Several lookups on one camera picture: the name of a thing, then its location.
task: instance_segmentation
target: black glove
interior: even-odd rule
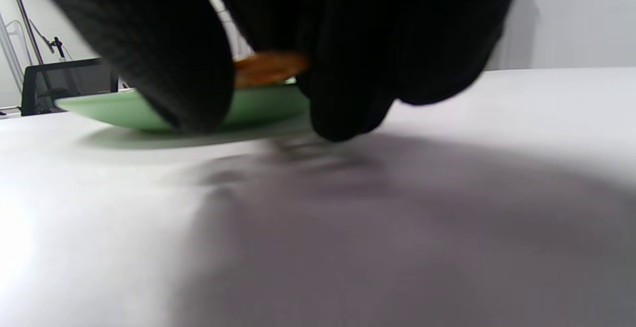
[[[224,118],[234,65],[208,0],[54,0],[175,128]],[[312,58],[298,78],[318,134],[379,126],[395,99],[445,100],[483,71],[512,0],[224,0],[256,51]]]

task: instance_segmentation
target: chair backrest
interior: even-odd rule
[[[57,98],[117,92],[119,77],[101,59],[29,66],[24,72],[22,116],[63,112]]]

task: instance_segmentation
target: white table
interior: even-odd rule
[[[3,120],[0,326],[634,326],[635,126],[636,69],[486,73],[341,171]]]

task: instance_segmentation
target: orange food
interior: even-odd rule
[[[299,53],[265,51],[235,62],[234,87],[282,82],[309,68],[309,59]]]

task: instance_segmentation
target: metal pole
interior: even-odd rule
[[[24,25],[27,27],[27,36],[29,37],[29,41],[33,46],[34,51],[36,52],[36,58],[38,59],[38,64],[43,65],[44,60],[42,60],[42,55],[39,52],[38,42],[36,42],[36,38],[33,36],[33,29],[31,28],[31,21],[29,20],[29,16],[27,15],[27,11],[24,8],[24,3],[22,0],[16,0],[18,3],[18,8],[20,10],[20,15],[22,16],[22,21],[24,21]]]

